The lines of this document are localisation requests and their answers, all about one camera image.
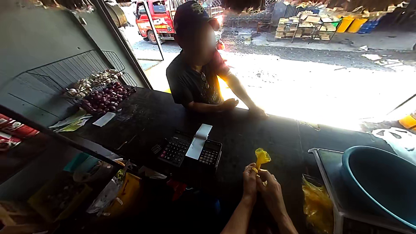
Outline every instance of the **white plastic bag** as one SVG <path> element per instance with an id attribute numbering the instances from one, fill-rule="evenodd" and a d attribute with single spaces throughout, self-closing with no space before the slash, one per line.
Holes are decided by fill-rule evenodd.
<path id="1" fill-rule="evenodd" d="M 401 158 L 416 165 L 416 135 L 397 127 L 376 129 L 371 132 L 375 137 L 385 140 Z"/>

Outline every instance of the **red truck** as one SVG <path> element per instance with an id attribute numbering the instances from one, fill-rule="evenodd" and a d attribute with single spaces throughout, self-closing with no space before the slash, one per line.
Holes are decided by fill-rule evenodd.
<path id="1" fill-rule="evenodd" d="M 136 24 L 139 27 L 139 34 L 146 41 L 157 44 L 156 36 L 150 27 L 149 18 L 146 15 L 144 4 L 149 7 L 149 13 L 152 16 L 156 32 L 159 39 L 173 40 L 175 28 L 173 27 L 173 18 L 175 17 L 176 8 L 184 3 L 185 0 L 140 0 L 136 5 Z M 210 17 L 214 17 L 220 23 L 220 30 L 215 32 L 215 37 L 221 39 L 223 33 L 223 10 L 221 7 L 205 8 L 205 11 Z"/>

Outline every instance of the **man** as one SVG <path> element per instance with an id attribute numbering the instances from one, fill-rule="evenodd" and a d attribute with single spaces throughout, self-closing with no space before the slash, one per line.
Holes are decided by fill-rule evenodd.
<path id="1" fill-rule="evenodd" d="M 287 214 L 283 201 L 282 188 L 274 175 L 260 169 L 258 176 L 253 170 L 256 164 L 245 167 L 243 172 L 243 197 L 221 234 L 247 233 L 248 223 L 259 191 L 281 234 L 297 234 L 292 220 Z"/>
<path id="2" fill-rule="evenodd" d="M 220 26 L 215 18 L 209 18 L 196 1 L 189 1 L 176 9 L 173 23 L 175 41 L 182 48 L 181 53 L 166 69 L 175 103 L 196 112 L 218 112 L 235 108 L 238 100 L 224 101 L 218 75 L 250 111 L 267 116 L 250 99 L 216 50 L 214 30 L 217 31 Z"/>

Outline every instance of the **yellow bin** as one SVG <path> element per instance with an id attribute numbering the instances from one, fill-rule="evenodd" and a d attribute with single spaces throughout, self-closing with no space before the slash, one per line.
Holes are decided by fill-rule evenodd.
<path id="1" fill-rule="evenodd" d="M 345 32 L 345 30 L 347 30 L 348 26 L 352 23 L 353 20 L 354 18 L 349 16 L 342 18 L 342 22 L 339 25 L 337 32 Z"/>
<path id="2" fill-rule="evenodd" d="M 363 25 L 365 22 L 367 22 L 368 19 L 355 19 L 354 22 L 352 22 L 351 26 L 348 28 L 348 32 L 358 32 L 360 30 L 361 25 Z"/>
<path id="3" fill-rule="evenodd" d="M 411 115 L 407 115 L 403 119 L 399 120 L 399 123 L 407 129 L 413 128 L 416 130 L 416 119 Z"/>

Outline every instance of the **blue basin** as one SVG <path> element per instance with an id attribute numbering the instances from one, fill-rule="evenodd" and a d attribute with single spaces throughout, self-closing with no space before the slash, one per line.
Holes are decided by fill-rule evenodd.
<path id="1" fill-rule="evenodd" d="M 342 177 L 375 210 L 416 229 L 415 165 L 381 149 L 354 146 L 342 155 Z"/>

